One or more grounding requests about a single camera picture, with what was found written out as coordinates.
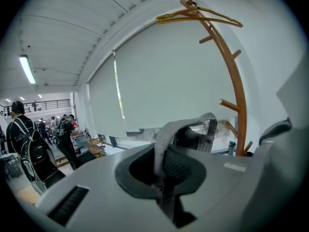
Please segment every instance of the man with backpack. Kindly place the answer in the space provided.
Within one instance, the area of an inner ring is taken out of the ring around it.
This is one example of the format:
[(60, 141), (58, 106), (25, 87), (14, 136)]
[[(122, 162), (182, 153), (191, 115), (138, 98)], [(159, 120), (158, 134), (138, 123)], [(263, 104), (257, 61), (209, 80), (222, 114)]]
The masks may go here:
[(48, 188), (64, 177), (57, 167), (48, 144), (42, 138), (38, 125), (25, 116), (24, 104), (14, 101), (11, 122), (6, 129), (10, 153), (18, 153), (21, 166), (31, 183), (44, 183)]
[(44, 119), (41, 118), (41, 122), (39, 124), (40, 126), (40, 130), (41, 130), (41, 135), (44, 139), (46, 139), (48, 141), (48, 143), (51, 145), (52, 142), (50, 141), (49, 137), (48, 137), (48, 134), (47, 134), (47, 131), (46, 131), (46, 124), (44, 122)]
[[(31, 119), (25, 116), (24, 104), (21, 101), (15, 101), (12, 104), (11, 116), (13, 120), (18, 118), (18, 122), (21, 122), (25, 125), (25, 127), (30, 130), (33, 128), (33, 122)], [(11, 122), (6, 129), (6, 139), (7, 145), (10, 153), (18, 153), (20, 154), (20, 150), (22, 147), (22, 139), (24, 137), (24, 133), (26, 129), (22, 128)]]
[(51, 122), (50, 125), (51, 125), (51, 128), (52, 128), (52, 130), (53, 130), (53, 134), (55, 134), (56, 129), (57, 129), (58, 125), (59, 125), (59, 120), (58, 120), (58, 118), (55, 117), (55, 116), (52, 116), (52, 122)]
[(65, 155), (70, 162), (73, 170), (77, 169), (80, 164), (77, 160), (71, 136), (80, 135), (74, 130), (73, 127), (74, 115), (66, 116), (66, 119), (62, 119), (56, 130), (56, 136), (59, 138), (58, 149)]

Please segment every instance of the fluorescent light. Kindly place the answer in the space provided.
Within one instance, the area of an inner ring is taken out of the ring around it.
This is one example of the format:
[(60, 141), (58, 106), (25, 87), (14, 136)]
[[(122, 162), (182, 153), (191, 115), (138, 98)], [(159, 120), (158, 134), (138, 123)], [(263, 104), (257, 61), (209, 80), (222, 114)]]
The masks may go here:
[(35, 84), (34, 77), (31, 73), (31, 70), (30, 70), (30, 67), (29, 67), (27, 55), (20, 55), (19, 61), (20, 61), (21, 66), (23, 67), (23, 70), (24, 70), (29, 82), (31, 84)]

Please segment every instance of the black vent slot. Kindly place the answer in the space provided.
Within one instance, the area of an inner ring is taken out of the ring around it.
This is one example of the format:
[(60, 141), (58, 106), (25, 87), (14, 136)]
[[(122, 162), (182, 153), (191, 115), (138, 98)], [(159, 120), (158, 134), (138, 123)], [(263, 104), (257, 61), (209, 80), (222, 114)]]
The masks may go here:
[(66, 225), (88, 191), (89, 189), (87, 188), (78, 186), (74, 187), (73, 190), (48, 215), (49, 218), (63, 226)]

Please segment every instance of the black backpack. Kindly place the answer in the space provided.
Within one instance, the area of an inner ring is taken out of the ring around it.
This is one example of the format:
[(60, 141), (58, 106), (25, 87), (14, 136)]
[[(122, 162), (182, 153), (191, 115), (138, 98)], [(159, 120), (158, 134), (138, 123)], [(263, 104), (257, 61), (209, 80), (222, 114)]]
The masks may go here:
[(38, 126), (34, 122), (32, 122), (33, 127), (31, 129), (28, 129), (19, 118), (15, 119), (13, 123), (24, 134), (20, 156), (27, 178), (31, 182), (39, 180), (46, 183), (57, 172), (54, 155), (49, 145), (43, 139)]
[(66, 120), (63, 118), (61, 119), (56, 132), (55, 132), (55, 136), (57, 137), (62, 137), (64, 135), (64, 124), (65, 124)]

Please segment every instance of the gold hanger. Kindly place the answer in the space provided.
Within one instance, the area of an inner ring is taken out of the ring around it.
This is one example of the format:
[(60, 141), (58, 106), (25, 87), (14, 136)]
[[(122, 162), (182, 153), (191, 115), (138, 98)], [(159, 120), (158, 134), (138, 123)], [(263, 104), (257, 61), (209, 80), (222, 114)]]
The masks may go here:
[[(158, 16), (156, 18), (157, 23), (164, 24), (164, 23), (169, 23), (169, 22), (174, 22), (174, 21), (197, 21), (198, 20), (198, 21), (215, 21), (215, 22), (230, 24), (232, 26), (236, 26), (236, 27), (239, 27), (239, 28), (243, 27), (243, 25), (239, 21), (234, 20), (234, 19), (232, 19), (232, 18), (230, 18), (230, 17), (228, 17), (224, 14), (217, 13), (217, 12), (210, 10), (210, 9), (198, 7), (196, 2), (192, 2), (192, 4), (195, 5), (194, 8), (190, 8), (190, 9), (187, 9), (187, 10), (179, 10), (179, 11), (172, 13), (172, 14), (164, 14), (164, 15)], [(187, 13), (189, 13), (191, 11), (195, 11), (195, 10), (206, 11), (208, 13), (223, 17), (223, 18), (227, 19), (228, 21), (221, 20), (221, 19), (215, 19), (215, 18), (209, 18), (209, 17), (191, 16), (193, 14), (187, 14)], [(187, 17), (172, 18), (176, 15), (186, 15)]]

